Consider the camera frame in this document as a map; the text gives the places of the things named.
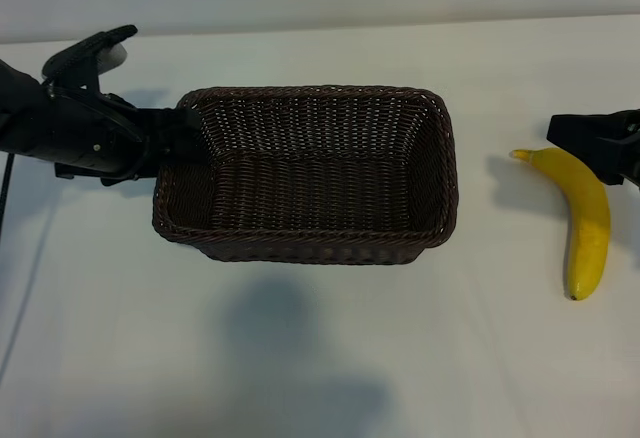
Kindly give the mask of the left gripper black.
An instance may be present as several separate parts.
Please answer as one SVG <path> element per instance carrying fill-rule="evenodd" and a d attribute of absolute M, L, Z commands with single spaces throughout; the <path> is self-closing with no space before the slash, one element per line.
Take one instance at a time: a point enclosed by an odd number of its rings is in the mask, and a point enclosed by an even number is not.
<path fill-rule="evenodd" d="M 144 166 L 206 163 L 201 118 L 191 109 L 139 109 L 116 95 L 86 89 L 52 92 L 61 114 L 53 158 L 58 178 L 96 178 L 109 187 L 137 179 Z"/>

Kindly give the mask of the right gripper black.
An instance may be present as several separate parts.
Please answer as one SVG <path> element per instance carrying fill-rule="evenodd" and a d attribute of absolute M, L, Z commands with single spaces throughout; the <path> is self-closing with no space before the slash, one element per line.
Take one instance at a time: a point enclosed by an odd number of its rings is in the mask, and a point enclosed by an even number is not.
<path fill-rule="evenodd" d="M 628 180 L 639 186 L 638 110 L 553 115 L 547 140 L 578 158 L 604 184 Z"/>

